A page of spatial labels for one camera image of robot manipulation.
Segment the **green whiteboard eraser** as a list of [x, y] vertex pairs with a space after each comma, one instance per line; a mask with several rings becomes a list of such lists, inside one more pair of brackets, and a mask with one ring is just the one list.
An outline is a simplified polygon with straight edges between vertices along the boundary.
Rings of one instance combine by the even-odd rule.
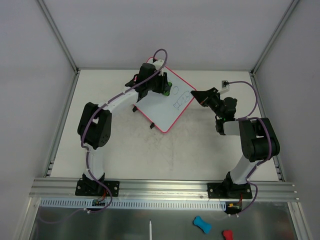
[[164, 96], [169, 96], [170, 95], [170, 91], [171, 91], [171, 87], [172, 87], [172, 83], [169, 81], [166, 85], [165, 91], [163, 93]]

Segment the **pink framed whiteboard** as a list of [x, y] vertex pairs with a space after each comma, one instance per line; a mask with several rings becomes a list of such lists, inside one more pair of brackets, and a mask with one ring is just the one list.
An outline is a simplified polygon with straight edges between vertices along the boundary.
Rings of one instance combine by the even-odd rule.
[[170, 68], [165, 67], [164, 72], [171, 83], [169, 95], [150, 91], [135, 106], [162, 133], [167, 133], [194, 100], [191, 91], [195, 88]]

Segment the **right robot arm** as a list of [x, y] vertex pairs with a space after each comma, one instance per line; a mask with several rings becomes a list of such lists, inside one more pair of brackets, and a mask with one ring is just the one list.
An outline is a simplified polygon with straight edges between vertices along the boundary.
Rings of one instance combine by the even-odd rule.
[[193, 90], [191, 94], [202, 107], [209, 107], [215, 113], [215, 128], [220, 135], [240, 137], [240, 160], [212, 192], [226, 198], [245, 195], [250, 188], [249, 178], [257, 168], [280, 153], [280, 143], [271, 121], [267, 117], [236, 119], [238, 100], [221, 99], [214, 87], [206, 91]]

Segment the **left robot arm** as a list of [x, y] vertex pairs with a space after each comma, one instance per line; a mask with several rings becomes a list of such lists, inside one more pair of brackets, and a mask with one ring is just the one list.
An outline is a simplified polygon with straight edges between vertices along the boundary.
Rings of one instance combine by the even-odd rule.
[[77, 128], [81, 147], [86, 149], [86, 169], [82, 174], [82, 180], [78, 181], [82, 190], [99, 195], [107, 189], [104, 186], [105, 172], [99, 148], [106, 145], [111, 137], [112, 117], [123, 108], [138, 103], [150, 91], [168, 95], [171, 85], [167, 73], [163, 70], [165, 65], [165, 61], [161, 59], [143, 63], [139, 72], [125, 84], [121, 93], [101, 104], [88, 102], [84, 106]]

